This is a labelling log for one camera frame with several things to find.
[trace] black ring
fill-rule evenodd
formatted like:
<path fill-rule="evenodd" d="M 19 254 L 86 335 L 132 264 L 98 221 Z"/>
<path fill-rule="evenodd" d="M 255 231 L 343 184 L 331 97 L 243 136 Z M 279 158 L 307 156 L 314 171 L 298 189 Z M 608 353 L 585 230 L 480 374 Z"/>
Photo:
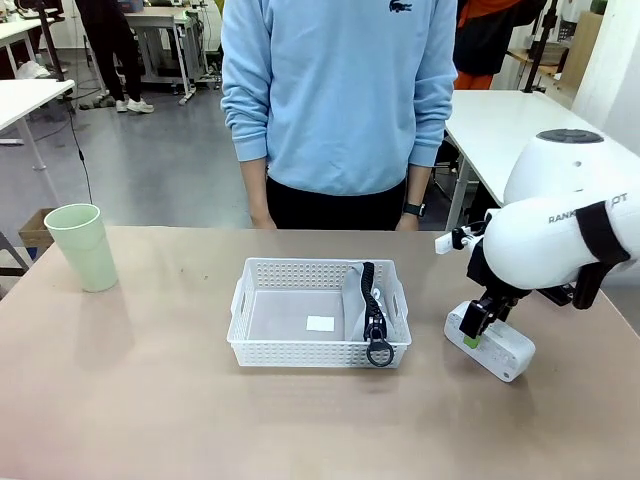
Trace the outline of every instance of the black ring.
<path fill-rule="evenodd" d="M 381 345 L 382 348 L 380 348 L 380 347 L 371 348 L 371 347 L 374 346 L 374 344 Z M 385 363 L 378 363 L 371 357 L 371 352 L 381 352 L 383 350 L 388 350 L 389 351 L 389 358 L 387 359 L 387 361 Z M 373 365 L 374 367 L 378 367 L 378 368 L 388 367 L 389 365 L 391 365 L 391 362 L 393 362 L 393 357 L 394 356 L 395 356 L 395 354 L 393 353 L 393 347 L 391 345 L 389 345 L 389 343 L 387 343 L 386 340 L 381 340 L 381 341 L 377 341 L 377 342 L 373 342 L 372 341 L 369 344 L 369 346 L 367 347 L 367 358 L 369 359 L 369 362 L 371 362 L 371 365 Z"/>

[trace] wristwatch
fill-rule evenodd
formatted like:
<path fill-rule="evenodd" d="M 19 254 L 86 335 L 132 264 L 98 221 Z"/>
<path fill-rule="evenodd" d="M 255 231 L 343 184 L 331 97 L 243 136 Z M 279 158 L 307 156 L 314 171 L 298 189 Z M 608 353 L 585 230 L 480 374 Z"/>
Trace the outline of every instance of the wristwatch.
<path fill-rule="evenodd" d="M 404 213 L 409 213 L 411 215 L 415 215 L 416 217 L 424 217 L 424 211 L 426 209 L 426 205 L 423 203 L 422 205 L 412 205 L 411 203 L 405 203 L 402 211 Z"/>

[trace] light green cup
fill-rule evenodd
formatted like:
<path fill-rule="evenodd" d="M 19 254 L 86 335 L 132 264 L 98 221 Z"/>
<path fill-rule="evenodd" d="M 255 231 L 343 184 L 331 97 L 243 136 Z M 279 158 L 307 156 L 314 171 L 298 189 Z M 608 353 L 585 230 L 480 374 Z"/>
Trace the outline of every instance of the light green cup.
<path fill-rule="evenodd" d="M 80 276 L 83 290 L 101 292 L 116 284 L 118 274 L 98 207 L 84 203 L 60 207 L 45 217 L 44 224 Z"/>

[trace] sweatshirt cuff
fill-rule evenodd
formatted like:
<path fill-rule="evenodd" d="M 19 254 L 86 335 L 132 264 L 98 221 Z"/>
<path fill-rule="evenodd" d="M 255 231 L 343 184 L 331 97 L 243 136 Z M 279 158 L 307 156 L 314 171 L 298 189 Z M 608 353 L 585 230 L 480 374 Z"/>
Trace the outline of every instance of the sweatshirt cuff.
<path fill-rule="evenodd" d="M 414 144 L 411 155 L 409 155 L 409 165 L 433 167 L 436 164 L 438 149 L 439 147 Z"/>
<path fill-rule="evenodd" d="M 264 135 L 234 140 L 233 143 L 236 147 L 238 160 L 241 162 L 258 160 L 267 156 L 267 137 Z"/>

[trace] crocodile logo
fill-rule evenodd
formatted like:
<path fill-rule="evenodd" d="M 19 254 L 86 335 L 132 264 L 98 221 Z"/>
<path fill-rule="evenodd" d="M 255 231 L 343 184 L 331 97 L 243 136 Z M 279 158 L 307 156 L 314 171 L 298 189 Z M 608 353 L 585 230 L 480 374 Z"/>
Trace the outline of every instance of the crocodile logo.
<path fill-rule="evenodd" d="M 411 3 L 402 3 L 398 0 L 391 0 L 389 2 L 389 11 L 390 12 L 410 12 L 411 11 L 411 6 L 413 4 Z"/>

